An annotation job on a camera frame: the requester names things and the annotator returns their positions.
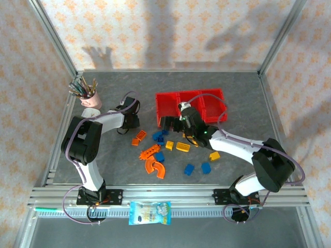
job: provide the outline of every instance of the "pen holder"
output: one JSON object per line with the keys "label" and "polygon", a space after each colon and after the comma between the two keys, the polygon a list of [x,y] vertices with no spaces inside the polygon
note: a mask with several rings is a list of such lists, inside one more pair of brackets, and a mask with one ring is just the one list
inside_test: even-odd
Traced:
{"label": "pen holder", "polygon": [[102,106],[101,100],[97,91],[95,91],[94,96],[89,99],[80,99],[84,107],[92,107],[94,109],[100,109]]}

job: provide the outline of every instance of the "wallpaper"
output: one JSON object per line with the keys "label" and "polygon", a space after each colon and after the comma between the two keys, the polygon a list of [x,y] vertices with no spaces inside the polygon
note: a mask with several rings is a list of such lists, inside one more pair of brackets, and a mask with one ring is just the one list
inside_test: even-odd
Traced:
{"label": "wallpaper", "polygon": [[304,182],[325,247],[331,247],[331,6],[308,1],[267,72],[278,130]]}
{"label": "wallpaper", "polygon": [[27,0],[2,1],[0,16],[0,246],[12,247],[71,77]]}
{"label": "wallpaper", "polygon": [[295,0],[41,0],[78,70],[257,71]]}

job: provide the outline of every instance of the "gray table surface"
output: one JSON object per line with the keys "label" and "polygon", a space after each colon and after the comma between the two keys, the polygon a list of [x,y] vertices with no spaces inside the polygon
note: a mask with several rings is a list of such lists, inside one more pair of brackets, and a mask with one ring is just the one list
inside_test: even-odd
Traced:
{"label": "gray table surface", "polygon": [[221,218],[172,219],[161,224],[129,226],[111,219],[100,226],[79,225],[65,218],[39,218],[33,248],[305,248],[295,208],[264,208],[252,222],[235,225]]}
{"label": "gray table surface", "polygon": [[[155,142],[152,134],[159,131],[156,122],[155,93],[221,88],[228,104],[228,120],[222,124],[226,131],[254,140],[267,140],[274,137],[274,131],[266,107],[260,81],[256,73],[220,72],[88,72],[84,73],[87,82],[96,78],[98,94],[102,101],[101,112],[119,104],[122,96],[130,91],[139,92],[141,109],[138,113],[140,127],[119,135],[115,130],[101,137],[97,164],[107,184],[178,184],[178,183],[217,183],[230,185],[240,175],[253,172],[253,167],[244,160],[220,152],[221,158],[211,162],[212,172],[204,175],[201,164],[208,161],[212,152],[206,148],[191,146],[189,152],[162,148],[165,156],[165,177],[161,180],[156,172],[148,175],[145,161],[139,160],[140,152]],[[76,100],[72,117],[81,115],[84,108]],[[138,147],[131,145],[140,130],[147,137]],[[181,134],[170,133],[165,140],[188,143]],[[184,174],[188,163],[195,166],[191,176]],[[75,167],[61,154],[53,183],[81,183]]]}

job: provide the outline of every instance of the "snack bag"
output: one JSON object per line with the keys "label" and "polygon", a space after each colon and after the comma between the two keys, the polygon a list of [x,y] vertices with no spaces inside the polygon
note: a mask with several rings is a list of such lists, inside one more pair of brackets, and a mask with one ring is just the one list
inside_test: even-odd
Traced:
{"label": "snack bag", "polygon": [[162,203],[140,203],[131,202],[129,225],[140,225],[150,223],[171,224],[170,201]]}

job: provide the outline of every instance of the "purple cable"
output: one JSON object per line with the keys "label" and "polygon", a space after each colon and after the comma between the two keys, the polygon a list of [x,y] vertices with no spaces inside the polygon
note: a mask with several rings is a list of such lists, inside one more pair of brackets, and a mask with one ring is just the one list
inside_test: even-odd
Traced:
{"label": "purple cable", "polygon": [[[130,93],[135,93],[136,97],[137,97],[137,95],[138,95],[138,93],[135,92],[135,91],[133,91],[133,90],[132,90],[132,91],[129,91],[129,92],[127,92],[127,93],[123,96],[123,98],[121,99],[121,102],[123,102],[123,100],[124,100],[124,99],[128,96],[128,94],[130,94]],[[100,114],[100,115],[95,116],[95,117],[88,117],[88,118],[82,119],[82,120],[78,123],[77,127],[75,128],[75,130],[73,131],[72,136],[71,136],[71,138],[70,138],[70,140],[69,140],[69,142],[68,142],[68,145],[67,145],[67,148],[66,148],[65,155],[66,155],[67,160],[70,161],[71,163],[73,163],[73,164],[75,165],[76,169],[78,170],[78,173],[82,176],[82,178],[83,178],[83,184],[81,184],[81,185],[76,185],[76,186],[72,187],[70,190],[68,190],[68,192],[64,195],[63,200],[62,200],[62,210],[63,210],[64,214],[65,214],[68,218],[70,218],[72,221],[75,221],[75,222],[77,222],[77,223],[79,223],[79,224],[85,224],[85,225],[93,225],[93,224],[95,224],[95,223],[93,223],[93,222],[82,222],[82,221],[78,221],[78,220],[74,219],[73,217],[71,217],[71,216],[67,213],[67,211],[66,211],[66,209],[65,209],[65,206],[64,206],[64,204],[65,204],[65,199],[66,199],[67,195],[68,195],[71,191],[73,191],[74,189],[79,188],[79,187],[81,187],[81,186],[84,186],[84,184],[86,183],[86,177],[85,177],[84,172],[82,171],[81,167],[79,166],[78,162],[72,160],[72,159],[70,158],[70,156],[69,156],[69,150],[70,150],[70,147],[71,147],[71,145],[72,145],[73,139],[75,138],[75,136],[76,136],[76,134],[77,134],[79,128],[81,127],[81,125],[82,125],[84,122],[86,122],[86,121],[88,121],[88,120],[96,120],[96,119],[98,119],[99,117],[102,117],[102,116],[113,115],[113,114],[118,114],[118,113],[124,112],[124,111],[128,110],[129,108],[131,108],[131,107],[136,103],[136,101],[137,101],[137,99],[135,98],[135,100],[133,101],[133,103],[131,103],[128,107],[126,107],[126,108],[124,108],[124,109],[122,109],[122,110],[120,110],[120,111],[106,112],[106,113]]]}
{"label": "purple cable", "polygon": [[[222,103],[225,105],[226,108],[228,108],[227,105],[226,105],[226,103],[225,103],[222,99],[220,99],[219,97],[217,97],[217,96],[215,96],[215,95],[213,95],[213,94],[208,94],[208,93],[204,93],[204,94],[197,95],[197,96],[193,97],[191,100],[189,100],[187,103],[190,103],[190,102],[192,102],[193,100],[195,100],[196,98],[201,97],[201,96],[211,96],[211,97],[214,97],[214,98],[218,99],[220,102],[222,102]],[[286,159],[290,160],[290,161],[291,161],[293,164],[295,164],[295,166],[299,169],[299,171],[300,171],[300,173],[301,173],[302,176],[301,176],[301,179],[298,180],[298,181],[294,181],[294,182],[285,182],[285,184],[294,184],[294,185],[297,185],[297,184],[299,184],[299,183],[302,183],[302,182],[305,180],[305,178],[306,178],[306,174],[305,174],[303,168],[300,166],[300,164],[299,164],[297,161],[295,161],[292,157],[290,157],[290,156],[287,155],[286,153],[284,153],[284,152],[282,152],[282,151],[279,151],[279,150],[277,150],[277,149],[271,148],[271,147],[262,146],[262,145],[255,144],[255,143],[250,143],[250,142],[247,142],[247,141],[241,140],[241,139],[239,139],[239,138],[235,138],[235,137],[232,137],[232,136],[230,136],[230,135],[227,135],[227,134],[224,132],[224,130],[221,128],[221,124],[220,124],[220,122],[221,122],[221,118],[222,118],[222,116],[223,116],[225,113],[226,113],[226,111],[224,111],[224,112],[218,117],[218,120],[217,120],[217,127],[218,127],[219,131],[221,132],[221,134],[223,134],[223,136],[225,136],[225,138],[228,138],[228,139],[230,139],[230,140],[232,140],[232,141],[234,141],[234,142],[238,142],[238,143],[241,143],[241,144],[244,144],[244,145],[250,145],[250,146],[252,146],[252,147],[257,147],[257,148],[260,148],[260,149],[263,148],[263,149],[266,149],[266,150],[269,150],[269,151],[273,151],[273,152],[275,152],[275,153],[278,153],[279,155],[282,155],[282,156],[285,157]],[[266,196],[265,196],[263,202],[261,203],[262,206],[264,206],[265,201],[267,200],[269,194],[270,194],[270,191],[268,191],[268,193],[266,194]],[[241,206],[239,206],[239,205],[237,205],[237,204],[227,204],[227,205],[223,208],[222,213],[223,213],[223,218],[224,218],[226,221],[230,222],[230,223],[237,223],[237,222],[230,221],[227,217],[225,217],[225,209],[226,209],[227,207],[229,207],[229,206],[235,206],[235,207],[237,207],[237,208],[240,208],[240,209],[244,210],[244,211],[246,212],[246,214],[248,214],[247,211],[246,211],[244,208],[242,208]],[[247,220],[247,221],[251,221],[251,220],[253,220],[256,216],[259,215],[259,213],[260,213],[260,210],[258,210],[258,212],[257,212],[257,213],[256,213],[256,214],[255,214],[250,220]]]}

